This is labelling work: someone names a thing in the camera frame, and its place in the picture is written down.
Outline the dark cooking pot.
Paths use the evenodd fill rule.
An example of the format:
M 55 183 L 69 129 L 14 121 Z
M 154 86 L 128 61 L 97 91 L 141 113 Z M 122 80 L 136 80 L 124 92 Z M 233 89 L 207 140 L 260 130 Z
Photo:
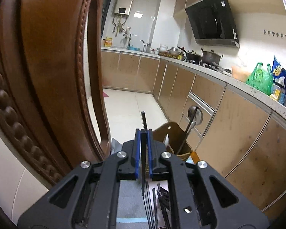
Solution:
M 220 60 L 224 57 L 224 55 L 218 55 L 213 50 L 205 51 L 202 48 L 201 51 L 202 51 L 202 61 L 209 65 L 213 63 L 219 64 Z

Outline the grey pink cloth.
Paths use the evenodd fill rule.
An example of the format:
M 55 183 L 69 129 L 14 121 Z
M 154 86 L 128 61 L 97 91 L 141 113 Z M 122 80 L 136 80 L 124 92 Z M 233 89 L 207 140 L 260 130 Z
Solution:
M 122 144 L 112 138 L 112 154 L 122 150 Z M 168 190 L 167 181 L 151 181 L 148 179 L 151 208 L 154 213 L 153 188 L 157 189 L 157 184 Z M 158 228 L 166 228 L 157 194 L 157 221 Z M 134 181 L 121 180 L 119 189 L 119 200 L 117 209 L 116 228 L 149 228 L 144 199 L 141 193 L 141 179 Z

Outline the kitchen base cabinets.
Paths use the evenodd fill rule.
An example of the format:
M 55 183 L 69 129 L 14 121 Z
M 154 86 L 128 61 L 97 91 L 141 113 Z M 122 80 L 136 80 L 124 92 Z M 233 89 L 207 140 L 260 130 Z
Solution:
M 102 75 L 105 88 L 152 94 L 181 128 L 200 107 L 192 151 L 269 219 L 286 209 L 286 107 L 233 77 L 142 52 L 102 48 Z

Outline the wooden utensil holder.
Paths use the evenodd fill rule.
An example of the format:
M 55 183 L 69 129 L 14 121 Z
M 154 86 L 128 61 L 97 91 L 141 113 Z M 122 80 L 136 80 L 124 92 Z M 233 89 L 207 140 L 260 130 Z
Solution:
M 169 145 L 165 147 L 163 140 L 168 134 Z M 185 131 L 175 122 L 168 122 L 158 129 L 152 130 L 152 172 L 153 180 L 163 180 L 171 175 L 183 172 L 194 173 L 194 165 L 186 163 L 192 150 L 187 143 L 177 155 L 177 151 L 185 137 Z M 148 155 L 146 154 L 146 174 L 148 174 Z

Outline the metal ladle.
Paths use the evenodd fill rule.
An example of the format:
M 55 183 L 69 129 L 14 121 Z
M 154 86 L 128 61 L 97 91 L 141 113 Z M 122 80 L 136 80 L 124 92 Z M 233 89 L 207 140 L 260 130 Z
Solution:
M 181 146 L 179 147 L 177 151 L 177 155 L 180 153 L 182 148 L 184 147 L 186 140 L 191 133 L 191 131 L 194 129 L 196 125 L 200 125 L 203 121 L 203 113 L 200 107 L 198 106 L 190 106 L 188 109 L 188 117 L 189 117 L 189 123 L 187 124 L 186 130 L 185 130 L 185 137 L 182 141 Z

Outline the white water heater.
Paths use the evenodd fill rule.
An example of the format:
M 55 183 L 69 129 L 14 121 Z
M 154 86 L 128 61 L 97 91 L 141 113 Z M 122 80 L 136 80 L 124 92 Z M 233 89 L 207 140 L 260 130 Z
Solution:
M 116 0 L 114 14 L 129 16 L 133 0 Z

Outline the carved wooden chair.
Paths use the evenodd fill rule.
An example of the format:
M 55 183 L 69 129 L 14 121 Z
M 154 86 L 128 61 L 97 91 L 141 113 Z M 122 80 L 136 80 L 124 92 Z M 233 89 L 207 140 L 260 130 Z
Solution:
M 102 0 L 0 0 L 0 132 L 53 186 L 110 154 Z

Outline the black range hood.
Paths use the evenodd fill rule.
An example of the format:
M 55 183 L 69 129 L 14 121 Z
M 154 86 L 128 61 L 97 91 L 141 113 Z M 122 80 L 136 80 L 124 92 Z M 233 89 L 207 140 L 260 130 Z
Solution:
M 228 0 L 203 0 L 187 7 L 185 12 L 197 44 L 240 47 Z

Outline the green plastic bag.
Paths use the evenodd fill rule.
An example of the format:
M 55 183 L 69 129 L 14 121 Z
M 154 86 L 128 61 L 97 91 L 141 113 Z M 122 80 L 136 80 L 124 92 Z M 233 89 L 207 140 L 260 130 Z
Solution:
M 270 96 L 273 85 L 270 64 L 267 64 L 265 68 L 263 67 L 263 63 L 257 63 L 253 72 L 248 76 L 246 84 Z

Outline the yellow box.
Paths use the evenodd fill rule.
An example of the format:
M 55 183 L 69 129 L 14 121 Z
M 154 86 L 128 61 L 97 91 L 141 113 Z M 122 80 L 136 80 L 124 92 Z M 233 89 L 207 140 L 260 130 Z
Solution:
M 106 37 L 104 42 L 104 47 L 111 48 L 112 47 L 112 37 Z

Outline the black wok pan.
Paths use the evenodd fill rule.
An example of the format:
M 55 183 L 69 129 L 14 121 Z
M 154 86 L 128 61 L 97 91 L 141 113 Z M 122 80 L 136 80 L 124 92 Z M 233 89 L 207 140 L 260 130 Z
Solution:
M 200 62 L 202 61 L 202 56 L 200 56 L 196 52 L 186 51 L 184 48 L 181 48 L 181 47 L 177 47 L 177 48 L 185 53 L 185 61 L 196 64 L 196 65 L 199 65 Z

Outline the white ceramic spoon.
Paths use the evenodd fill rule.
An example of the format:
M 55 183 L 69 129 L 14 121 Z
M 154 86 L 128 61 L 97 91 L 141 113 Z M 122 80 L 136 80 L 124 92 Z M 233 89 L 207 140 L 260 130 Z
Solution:
M 168 134 L 166 134 L 166 136 L 165 136 L 165 138 L 163 140 L 163 143 L 164 143 L 165 147 L 167 147 L 169 145 L 169 136 L 168 136 Z

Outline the blue snack bag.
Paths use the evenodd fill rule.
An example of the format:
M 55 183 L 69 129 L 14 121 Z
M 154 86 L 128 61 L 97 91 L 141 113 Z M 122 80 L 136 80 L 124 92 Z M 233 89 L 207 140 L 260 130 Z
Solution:
M 275 80 L 283 77 L 284 85 L 286 86 L 286 69 L 277 61 L 275 56 L 273 58 L 273 65 L 272 65 L 271 72 Z

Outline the chrome faucet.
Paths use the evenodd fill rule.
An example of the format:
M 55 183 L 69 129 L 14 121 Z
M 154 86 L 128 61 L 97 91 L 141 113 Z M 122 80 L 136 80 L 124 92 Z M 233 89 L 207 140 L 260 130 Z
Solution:
M 144 42 L 142 39 L 140 40 L 142 43 L 143 43 L 143 49 L 142 49 L 142 52 L 145 52 L 145 53 L 150 53 L 151 51 L 151 43 L 148 43 L 148 42 Z

